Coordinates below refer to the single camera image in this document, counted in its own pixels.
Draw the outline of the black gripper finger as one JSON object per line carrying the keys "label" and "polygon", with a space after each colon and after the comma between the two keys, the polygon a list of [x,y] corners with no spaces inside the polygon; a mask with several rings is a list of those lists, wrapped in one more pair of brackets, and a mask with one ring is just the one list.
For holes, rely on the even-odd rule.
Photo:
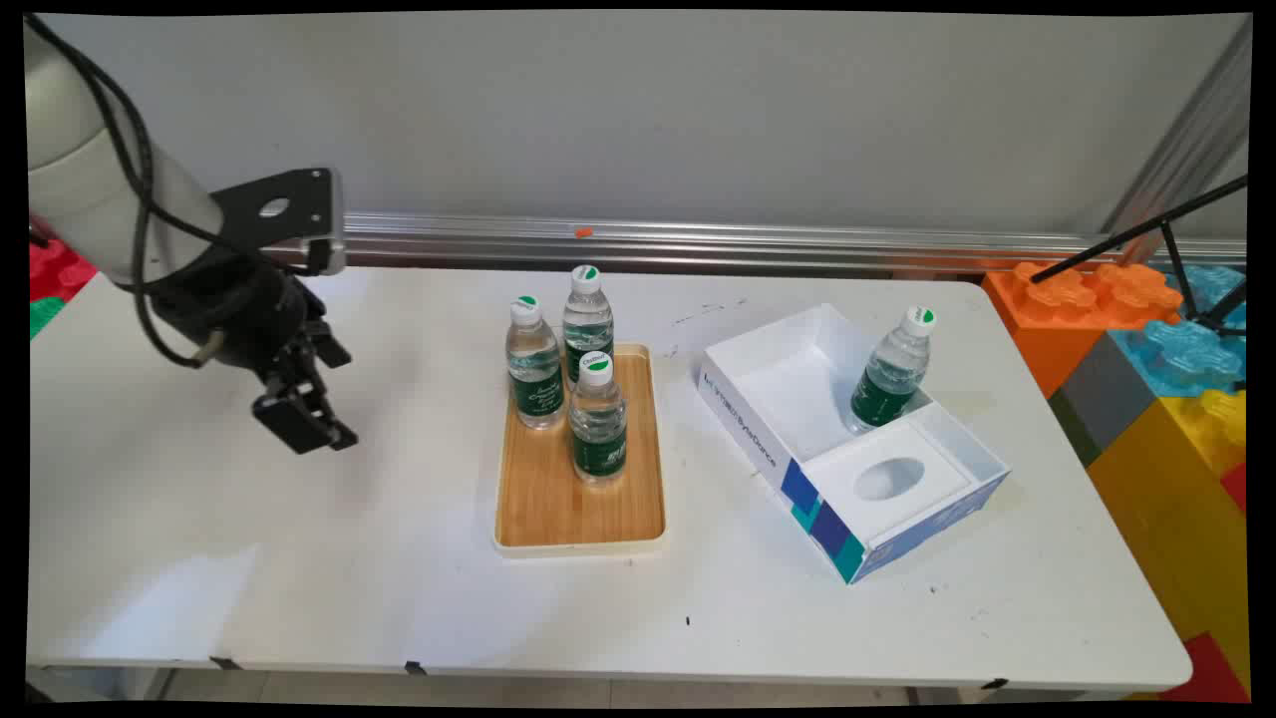
{"label": "black gripper finger", "polygon": [[327,437],[327,448],[342,451],[357,444],[357,436],[342,422],[327,397],[327,386],[316,363],[341,369],[352,356],[332,333],[323,319],[304,321],[297,335],[297,392],[306,413]]}
{"label": "black gripper finger", "polygon": [[251,417],[301,455],[338,444],[338,429],[325,386],[316,376],[301,377],[287,372],[263,374],[264,390],[251,400]]}

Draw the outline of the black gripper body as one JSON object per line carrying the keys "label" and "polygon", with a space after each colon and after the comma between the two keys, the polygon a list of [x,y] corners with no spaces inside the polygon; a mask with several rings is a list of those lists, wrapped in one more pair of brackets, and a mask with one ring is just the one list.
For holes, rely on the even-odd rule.
{"label": "black gripper body", "polygon": [[148,341],[168,362],[202,369],[214,358],[262,377],[296,367],[302,324],[325,321],[325,305],[288,270],[211,250],[148,282]]}

